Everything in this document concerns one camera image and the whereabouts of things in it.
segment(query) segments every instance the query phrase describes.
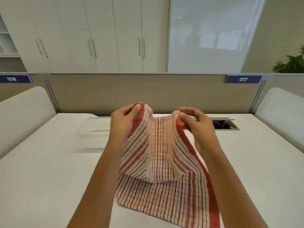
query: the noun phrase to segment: cabinet door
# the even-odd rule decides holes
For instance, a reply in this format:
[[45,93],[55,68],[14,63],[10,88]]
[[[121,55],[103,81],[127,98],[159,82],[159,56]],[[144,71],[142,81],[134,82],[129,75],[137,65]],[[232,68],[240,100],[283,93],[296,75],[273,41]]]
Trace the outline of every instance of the cabinet door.
[[26,0],[26,2],[48,58],[50,71],[72,72],[72,63],[54,0]]
[[141,0],[143,72],[164,73],[170,0]]
[[0,11],[27,72],[49,72],[25,0],[1,0]]
[[83,0],[55,0],[75,73],[96,73]]
[[120,72],[142,72],[141,1],[113,0]]
[[112,0],[84,0],[97,72],[118,73],[119,61]]

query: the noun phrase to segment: striped towel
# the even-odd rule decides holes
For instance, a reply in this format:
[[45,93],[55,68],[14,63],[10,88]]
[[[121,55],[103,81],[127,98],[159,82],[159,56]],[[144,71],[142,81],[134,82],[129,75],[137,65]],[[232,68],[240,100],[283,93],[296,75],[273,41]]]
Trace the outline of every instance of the striped towel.
[[210,177],[184,134],[179,111],[154,118],[141,105],[121,160],[118,203],[182,227],[218,228]]

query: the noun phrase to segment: white table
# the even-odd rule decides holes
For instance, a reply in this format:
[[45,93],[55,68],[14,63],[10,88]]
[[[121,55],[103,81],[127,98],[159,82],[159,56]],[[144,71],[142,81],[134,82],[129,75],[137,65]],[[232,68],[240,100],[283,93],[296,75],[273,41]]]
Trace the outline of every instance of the white table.
[[[209,116],[235,119],[240,131],[216,133],[267,224],[302,227],[304,154],[253,115]],[[82,148],[76,136],[89,117],[57,114],[0,160],[0,227],[67,226],[101,155]],[[114,202],[110,227],[177,226]]]

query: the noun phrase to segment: number sign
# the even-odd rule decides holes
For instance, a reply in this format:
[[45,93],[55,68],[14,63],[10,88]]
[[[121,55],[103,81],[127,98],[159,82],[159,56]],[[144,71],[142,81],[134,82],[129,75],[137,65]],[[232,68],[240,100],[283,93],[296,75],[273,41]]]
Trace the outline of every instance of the number sign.
[[0,83],[33,83],[28,74],[0,74]]
[[260,83],[262,75],[228,74],[225,83]]

